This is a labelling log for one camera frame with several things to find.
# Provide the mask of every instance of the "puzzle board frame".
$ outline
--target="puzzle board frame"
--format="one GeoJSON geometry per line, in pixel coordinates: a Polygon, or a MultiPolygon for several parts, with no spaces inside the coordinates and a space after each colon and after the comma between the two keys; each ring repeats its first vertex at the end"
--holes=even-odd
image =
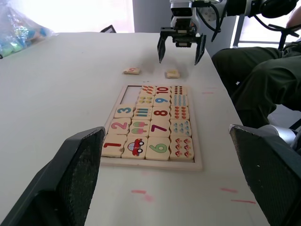
{"type": "MultiPolygon", "coordinates": [[[[105,131],[108,133],[109,126],[111,121],[114,118],[114,114],[116,112],[119,104],[122,103],[122,100],[126,94],[128,87],[141,87],[146,84],[128,84],[123,86],[120,91],[120,94],[117,98],[115,105],[112,108],[112,111],[109,115],[105,123],[105,131]]],[[[171,86],[166,84],[147,84],[152,86],[171,86]]],[[[184,86],[182,84],[173,84],[172,86],[184,86]]],[[[163,170],[185,170],[185,171],[201,171],[203,169],[201,151],[199,148],[199,140],[198,140],[198,129],[197,123],[195,119],[195,111],[192,101],[192,95],[190,88],[186,86],[187,97],[189,100],[189,115],[190,115],[190,126],[191,126],[191,138],[193,141],[193,151],[194,151],[194,162],[181,162],[181,161],[156,161],[156,160],[138,160],[138,159],[125,159],[125,158],[110,158],[110,157],[101,157],[100,165],[101,166],[125,166],[125,167],[139,167],[139,168],[155,168],[155,169],[163,169],[163,170]]]]}

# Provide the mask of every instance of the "plastic bag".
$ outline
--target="plastic bag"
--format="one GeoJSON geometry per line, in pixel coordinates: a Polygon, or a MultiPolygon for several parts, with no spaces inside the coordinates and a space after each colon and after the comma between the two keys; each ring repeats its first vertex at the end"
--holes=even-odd
{"type": "Polygon", "coordinates": [[[0,2],[0,59],[51,35],[51,30],[26,18],[9,4],[0,2]]]}

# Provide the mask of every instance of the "wooden puzzle board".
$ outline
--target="wooden puzzle board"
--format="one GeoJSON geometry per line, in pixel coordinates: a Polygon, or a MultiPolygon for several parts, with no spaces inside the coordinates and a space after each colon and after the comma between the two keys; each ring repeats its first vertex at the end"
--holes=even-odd
{"type": "Polygon", "coordinates": [[[202,170],[187,86],[124,86],[105,129],[102,166],[202,170]]]}

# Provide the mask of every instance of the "window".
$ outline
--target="window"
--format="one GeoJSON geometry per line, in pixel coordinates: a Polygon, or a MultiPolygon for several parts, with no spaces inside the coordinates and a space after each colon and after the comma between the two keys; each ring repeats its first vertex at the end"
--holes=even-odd
{"type": "MultiPolygon", "coordinates": [[[[301,6],[301,1],[298,1],[297,7],[301,6]]],[[[286,27],[286,23],[290,17],[291,13],[282,17],[268,19],[262,15],[258,17],[267,25],[274,24],[281,27],[286,27]]],[[[281,32],[273,32],[265,27],[263,27],[254,17],[248,18],[240,16],[237,18],[238,26],[237,33],[234,39],[234,46],[239,47],[252,47],[252,46],[262,46],[262,47],[278,47],[281,32]]],[[[296,41],[298,38],[288,35],[286,42],[296,41]]]]}

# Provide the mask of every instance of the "person's leg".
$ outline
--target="person's leg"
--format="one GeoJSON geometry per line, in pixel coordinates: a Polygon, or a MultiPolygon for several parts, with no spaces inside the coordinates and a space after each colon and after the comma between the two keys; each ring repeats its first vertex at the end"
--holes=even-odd
{"type": "Polygon", "coordinates": [[[243,125],[259,128],[269,123],[275,104],[286,103],[300,89],[301,56],[294,56],[259,64],[231,98],[243,125]]]}
{"type": "Polygon", "coordinates": [[[258,64],[281,55],[276,48],[232,48],[219,51],[212,61],[231,96],[238,88],[237,82],[242,82],[258,64]]]}

